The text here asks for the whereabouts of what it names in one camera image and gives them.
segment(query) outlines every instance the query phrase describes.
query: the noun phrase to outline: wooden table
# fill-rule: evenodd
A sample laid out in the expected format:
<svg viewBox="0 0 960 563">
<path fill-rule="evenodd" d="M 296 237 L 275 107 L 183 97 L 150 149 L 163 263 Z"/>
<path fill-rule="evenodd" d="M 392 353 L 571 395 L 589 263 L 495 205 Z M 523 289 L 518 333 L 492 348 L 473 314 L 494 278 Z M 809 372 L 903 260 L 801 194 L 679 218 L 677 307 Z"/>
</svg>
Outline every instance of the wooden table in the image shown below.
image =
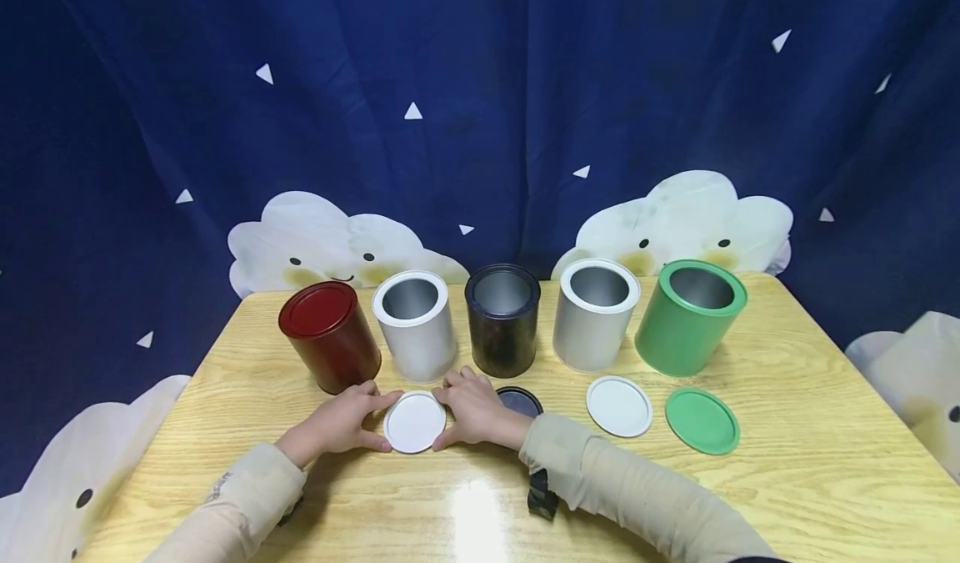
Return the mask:
<svg viewBox="0 0 960 563">
<path fill-rule="evenodd" d="M 610 373 L 643 386 L 656 418 L 644 436 L 612 440 L 712 488 L 790 561 L 958 560 L 960 488 L 779 281 L 742 279 L 750 305 L 696 378 L 655 372 L 625 337 Z M 630 336 L 653 283 L 642 279 Z M 522 385 L 546 410 L 594 426 L 583 400 L 593 377 L 564 367 L 550 348 L 557 292 L 543 284 L 537 361 L 494 385 Z M 450 294 L 458 365 L 473 364 L 463 291 L 454 286 Z M 238 456 L 327 398 L 277 329 L 288 296 L 242 302 L 77 560 L 142 560 Z M 377 382 L 383 390 L 415 387 L 393 368 L 371 296 L 361 293 L 384 354 Z M 695 453 L 670 431 L 663 404 L 682 386 L 712 391 L 737 414 L 742 437 L 731 455 Z M 564 507 L 552 524 L 531 516 L 526 491 L 516 456 L 491 445 L 329 456 L 310 474 L 301 511 L 254 560 L 659 560 L 611 521 Z"/>
</svg>

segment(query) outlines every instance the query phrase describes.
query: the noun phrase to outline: beige sleeve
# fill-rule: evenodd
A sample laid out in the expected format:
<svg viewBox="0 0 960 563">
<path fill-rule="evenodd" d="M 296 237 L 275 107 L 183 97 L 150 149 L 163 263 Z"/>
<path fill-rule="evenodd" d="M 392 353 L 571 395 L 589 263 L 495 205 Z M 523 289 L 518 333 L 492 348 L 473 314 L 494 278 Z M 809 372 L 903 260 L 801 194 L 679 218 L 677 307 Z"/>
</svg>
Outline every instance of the beige sleeve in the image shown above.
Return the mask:
<svg viewBox="0 0 960 563">
<path fill-rule="evenodd" d="M 730 505 L 687 477 L 628 453 L 566 417 L 537 417 L 520 450 L 550 490 L 638 534 L 673 563 L 731 563 L 775 557 Z"/>
<path fill-rule="evenodd" d="M 271 444 L 257 444 L 146 563 L 243 563 L 301 494 L 306 476 Z"/>
</svg>

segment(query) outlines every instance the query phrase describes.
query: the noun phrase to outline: cloud cutout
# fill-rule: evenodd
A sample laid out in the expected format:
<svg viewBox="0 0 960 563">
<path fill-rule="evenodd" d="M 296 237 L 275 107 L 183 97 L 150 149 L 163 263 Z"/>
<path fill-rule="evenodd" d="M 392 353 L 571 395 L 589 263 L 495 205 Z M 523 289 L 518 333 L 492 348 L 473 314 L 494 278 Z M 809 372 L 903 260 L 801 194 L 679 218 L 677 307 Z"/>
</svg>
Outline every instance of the cloud cutout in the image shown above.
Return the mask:
<svg viewBox="0 0 960 563">
<path fill-rule="evenodd" d="M 130 405 L 99 403 L 63 426 L 16 495 L 0 500 L 5 561 L 70 561 L 133 472 L 188 375 L 159 381 Z"/>
<path fill-rule="evenodd" d="M 844 350 L 866 381 L 960 483 L 960 319 L 927 312 L 901 334 L 872 331 Z"/>
<path fill-rule="evenodd" d="M 253 292 L 296 290 L 336 279 L 361 289 L 402 271 L 431 271 L 465 284 L 467 270 L 425 249 L 405 224 L 374 214 L 347 216 L 310 192 L 283 192 L 267 202 L 260 221 L 240 223 L 227 236 L 230 285 Z"/>
<path fill-rule="evenodd" d="M 766 196 L 739 198 L 722 173 L 684 171 L 643 198 L 590 217 L 576 245 L 557 261 L 552 279 L 571 262 L 591 257 L 618 261 L 637 276 L 655 276 L 677 259 L 778 273 L 789 264 L 792 226 L 786 204 Z"/>
</svg>

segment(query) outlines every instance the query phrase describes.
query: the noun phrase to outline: red tin can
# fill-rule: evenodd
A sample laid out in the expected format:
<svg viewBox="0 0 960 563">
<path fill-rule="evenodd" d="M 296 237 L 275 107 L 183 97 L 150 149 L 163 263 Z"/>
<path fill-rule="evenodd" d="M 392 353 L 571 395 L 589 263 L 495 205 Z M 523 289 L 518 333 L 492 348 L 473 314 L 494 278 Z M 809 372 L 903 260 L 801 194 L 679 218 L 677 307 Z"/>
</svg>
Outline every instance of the red tin can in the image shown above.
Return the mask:
<svg viewBox="0 0 960 563">
<path fill-rule="evenodd" d="M 280 331 L 329 394 L 377 377 L 380 349 L 358 303 L 342 281 L 323 281 L 294 294 L 280 309 Z"/>
</svg>

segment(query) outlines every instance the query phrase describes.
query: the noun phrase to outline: child's hand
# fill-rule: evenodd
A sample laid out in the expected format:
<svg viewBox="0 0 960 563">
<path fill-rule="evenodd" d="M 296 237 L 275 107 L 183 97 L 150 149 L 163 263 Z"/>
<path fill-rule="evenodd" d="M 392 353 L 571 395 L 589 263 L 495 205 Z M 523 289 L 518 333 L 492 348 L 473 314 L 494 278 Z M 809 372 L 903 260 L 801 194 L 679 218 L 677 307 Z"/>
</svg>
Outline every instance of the child's hand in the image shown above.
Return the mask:
<svg viewBox="0 0 960 563">
<path fill-rule="evenodd" d="M 443 378 L 443 388 L 434 388 L 433 396 L 450 407 L 456 422 L 433 443 L 434 450 L 446 449 L 455 442 L 493 442 L 520 450 L 533 419 L 503 405 L 486 375 L 463 367 Z"/>
<path fill-rule="evenodd" d="M 373 411 L 392 406 L 402 394 L 402 390 L 394 390 L 381 396 L 373 380 L 350 386 L 287 430 L 277 441 L 277 448 L 301 469 L 323 453 L 343 453 L 358 447 L 389 453 L 387 439 L 360 424 Z"/>
</svg>

